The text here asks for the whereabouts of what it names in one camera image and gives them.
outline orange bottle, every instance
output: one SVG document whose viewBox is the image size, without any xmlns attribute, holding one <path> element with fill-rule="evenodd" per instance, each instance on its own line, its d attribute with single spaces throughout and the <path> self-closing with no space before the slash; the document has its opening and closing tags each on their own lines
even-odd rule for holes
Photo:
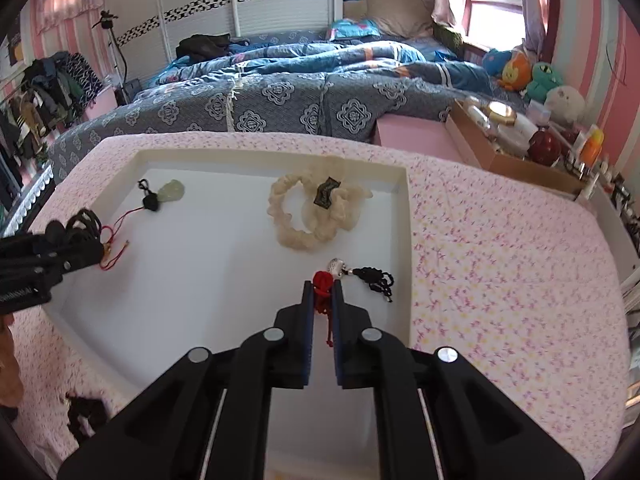
<svg viewBox="0 0 640 480">
<path fill-rule="evenodd" d="M 580 152 L 580 160 L 591 168 L 596 162 L 598 155 L 600 155 L 603 142 L 604 133 L 594 124 L 589 130 L 589 138 L 587 142 L 584 143 L 584 148 Z"/>
</svg>

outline white plush toy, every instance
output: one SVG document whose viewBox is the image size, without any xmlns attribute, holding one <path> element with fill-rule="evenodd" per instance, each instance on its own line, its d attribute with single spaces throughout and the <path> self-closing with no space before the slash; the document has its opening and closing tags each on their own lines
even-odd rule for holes
<svg viewBox="0 0 640 480">
<path fill-rule="evenodd" d="M 584 97 L 571 86 L 559 86 L 546 95 L 545 108 L 551 110 L 551 118 L 559 123 L 577 121 L 585 106 Z"/>
</svg>

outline red string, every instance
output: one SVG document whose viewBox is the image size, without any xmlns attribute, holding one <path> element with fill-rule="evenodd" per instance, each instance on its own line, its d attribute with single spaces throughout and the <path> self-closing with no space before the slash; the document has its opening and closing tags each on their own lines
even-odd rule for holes
<svg viewBox="0 0 640 480">
<path fill-rule="evenodd" d="M 122 215 L 120 218 L 118 218 L 113 223 L 113 227 L 108 226 L 108 225 L 103 225 L 100 228 L 100 234 L 102 234 L 102 231 L 104 231 L 104 230 L 109 230 L 111 232 L 111 235 L 109 236 L 108 240 L 105 241 L 105 242 L 102 242 L 102 244 L 104 246 L 104 258 L 100 262 L 100 268 L 102 270 L 111 270 L 111 269 L 113 269 L 115 264 L 118 262 L 118 260 L 122 256 L 122 253 L 125 251 L 125 249 L 127 247 L 129 247 L 129 240 L 126 240 L 124 242 L 123 247 L 121 248 L 121 250 L 120 250 L 120 252 L 118 254 L 116 254 L 111 260 L 109 260 L 107 262 L 104 261 L 104 259 L 108 258 L 110 256 L 110 254 L 111 254 L 111 246 L 113 245 L 113 240 L 116 237 L 116 234 L 118 234 L 118 231 L 120 230 L 120 228 L 122 227 L 124 219 L 127 217 L 127 215 L 129 215 L 131 213 L 135 213 L 136 211 L 140 211 L 140 210 L 143 210 L 143 209 L 144 209 L 144 207 L 139 207 L 139 208 L 136 208 L 136 209 L 130 209 L 129 211 L 124 213 L 124 215 Z"/>
<path fill-rule="evenodd" d="M 318 272 L 316 272 L 314 275 L 313 284 L 314 292 L 316 294 L 316 303 L 314 306 L 318 314 L 326 314 L 329 323 L 329 333 L 326 337 L 326 343 L 329 348 L 333 348 L 334 343 L 332 339 L 334 324 L 331 308 L 331 287 L 334 284 L 334 277 L 330 272 L 326 272 L 325 270 L 318 270 Z"/>
</svg>

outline floral tablecloth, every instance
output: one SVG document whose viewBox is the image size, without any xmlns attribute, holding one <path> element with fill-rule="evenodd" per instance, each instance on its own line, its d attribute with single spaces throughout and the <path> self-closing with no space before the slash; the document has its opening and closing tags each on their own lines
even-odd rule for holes
<svg viewBox="0 0 640 480">
<path fill-rule="evenodd" d="M 628 345 L 616 267 L 595 219 L 579 205 L 476 168 L 330 137 L 182 134 L 111 137 L 56 189 L 33 224 L 66 219 L 100 194 L 137 150 L 220 148 L 340 155 L 404 166 L 412 208 L 411 341 L 461 351 L 592 478 L 615 450 Z M 40 308 L 18 313 L 25 397 L 15 428 L 28 447 L 61 458 L 76 444 L 67 392 L 123 398 L 63 341 Z"/>
</svg>

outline black and white patterned garment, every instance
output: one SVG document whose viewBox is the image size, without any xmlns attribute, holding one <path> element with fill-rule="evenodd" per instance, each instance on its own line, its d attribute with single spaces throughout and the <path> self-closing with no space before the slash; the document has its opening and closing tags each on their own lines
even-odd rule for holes
<svg viewBox="0 0 640 480">
<path fill-rule="evenodd" d="M 369 142 L 377 118 L 394 113 L 445 121 L 468 92 L 420 78 L 363 72 L 248 75 L 120 107 L 65 132 L 49 149 L 56 183 L 106 138 L 184 131 L 290 132 Z"/>
<path fill-rule="evenodd" d="M 84 111 L 89 103 L 98 96 L 104 85 L 94 72 L 94 69 L 91 68 L 91 65 L 89 65 L 84 56 L 79 52 L 71 54 L 68 57 L 64 70 L 75 79 L 82 87 L 82 90 L 84 90 L 84 95 L 78 99 L 82 111 Z"/>
</svg>

